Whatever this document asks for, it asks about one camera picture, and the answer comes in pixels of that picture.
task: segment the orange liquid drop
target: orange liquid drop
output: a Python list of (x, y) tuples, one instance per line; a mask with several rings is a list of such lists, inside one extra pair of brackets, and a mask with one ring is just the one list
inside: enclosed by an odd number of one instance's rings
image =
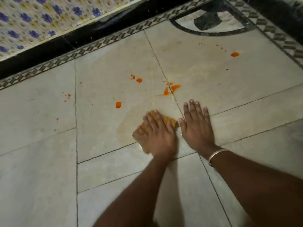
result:
[(169, 95), (169, 88), (168, 87), (165, 88), (164, 95)]
[(172, 92), (176, 91), (177, 89), (179, 89), (181, 87), (181, 85), (176, 84), (172, 86)]
[(230, 54), (232, 57), (237, 57), (237, 56), (239, 56), (240, 54), (239, 53), (237, 53), (237, 52), (233, 52), (232, 54)]
[(122, 105), (122, 103), (121, 103), (121, 102), (116, 102), (116, 108), (120, 108), (120, 107), (121, 107), (121, 105)]

